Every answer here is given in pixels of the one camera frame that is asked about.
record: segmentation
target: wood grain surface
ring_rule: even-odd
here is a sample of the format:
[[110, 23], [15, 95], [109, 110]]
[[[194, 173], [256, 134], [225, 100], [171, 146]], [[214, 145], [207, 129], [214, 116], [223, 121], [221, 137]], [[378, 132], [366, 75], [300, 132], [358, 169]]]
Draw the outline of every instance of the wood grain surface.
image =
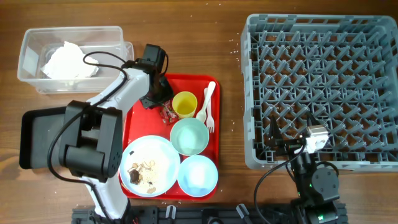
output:
[[[61, 182], [43, 170], [19, 167], [22, 115], [29, 110], [84, 101], [85, 95], [40, 95], [17, 79], [19, 51], [29, 28], [120, 26], [139, 57], [146, 43], [170, 56], [169, 72], [209, 74], [222, 89], [220, 179], [205, 203], [252, 203], [261, 171], [244, 163], [243, 78], [239, 68], [240, 33], [252, 13], [382, 14], [398, 19], [397, 1], [0, 1], [0, 223], [70, 223], [72, 208], [92, 205], [83, 185]], [[59, 169], [68, 175], [65, 169]], [[340, 175], [341, 201], [350, 223], [398, 222], [398, 174]], [[260, 202], [288, 203], [297, 196], [284, 171], [263, 183]], [[162, 201], [133, 200], [133, 205], [165, 206]], [[167, 205], [198, 205], [166, 202]]]

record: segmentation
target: tissue paper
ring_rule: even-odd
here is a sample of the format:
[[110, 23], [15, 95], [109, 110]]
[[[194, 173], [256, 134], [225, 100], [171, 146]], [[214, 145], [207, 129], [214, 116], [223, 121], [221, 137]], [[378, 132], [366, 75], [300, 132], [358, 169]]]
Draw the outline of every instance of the tissue paper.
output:
[[[97, 73], [98, 67], [85, 64], [84, 56], [79, 46], [65, 41], [63, 47], [54, 52], [49, 62], [41, 70], [53, 79], [88, 78]], [[98, 63], [91, 57], [87, 57], [86, 61]]]

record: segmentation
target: gray dish rack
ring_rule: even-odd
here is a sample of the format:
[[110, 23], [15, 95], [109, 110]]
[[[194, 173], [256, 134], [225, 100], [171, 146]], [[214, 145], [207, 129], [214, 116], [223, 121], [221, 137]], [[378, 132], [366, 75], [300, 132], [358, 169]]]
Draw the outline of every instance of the gray dish rack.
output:
[[250, 15], [241, 34], [246, 165], [282, 163], [265, 147], [269, 118], [293, 139], [310, 111], [330, 132], [316, 160], [398, 171], [397, 40], [387, 16]]

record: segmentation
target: white plastic fork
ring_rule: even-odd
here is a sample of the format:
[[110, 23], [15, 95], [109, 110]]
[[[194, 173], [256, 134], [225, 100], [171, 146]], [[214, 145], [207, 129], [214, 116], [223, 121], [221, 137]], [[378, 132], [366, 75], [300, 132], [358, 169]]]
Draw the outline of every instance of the white plastic fork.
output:
[[211, 100], [211, 95], [213, 94], [214, 89], [216, 88], [216, 83], [211, 81], [209, 82], [209, 85], [207, 86], [207, 94], [205, 96], [205, 100], [203, 102], [203, 106], [201, 107], [200, 111], [197, 113], [197, 116], [195, 117], [199, 121], [205, 123], [206, 121], [206, 107], [207, 104], [209, 104], [209, 101]]
[[209, 132], [213, 133], [215, 131], [214, 130], [215, 127], [214, 127], [214, 119], [211, 115], [211, 98], [209, 100], [209, 103], [207, 104], [206, 111], [207, 111], [206, 126], [207, 126], [207, 129], [209, 129]]

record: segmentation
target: mint green bowl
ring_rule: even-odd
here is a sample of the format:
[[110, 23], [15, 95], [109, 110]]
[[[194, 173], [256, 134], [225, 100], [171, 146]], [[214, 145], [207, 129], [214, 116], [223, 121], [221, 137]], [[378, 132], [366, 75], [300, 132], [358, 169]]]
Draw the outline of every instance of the mint green bowl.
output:
[[181, 155], [197, 155], [209, 143], [209, 130], [196, 118], [184, 118], [175, 123], [170, 133], [170, 141]]

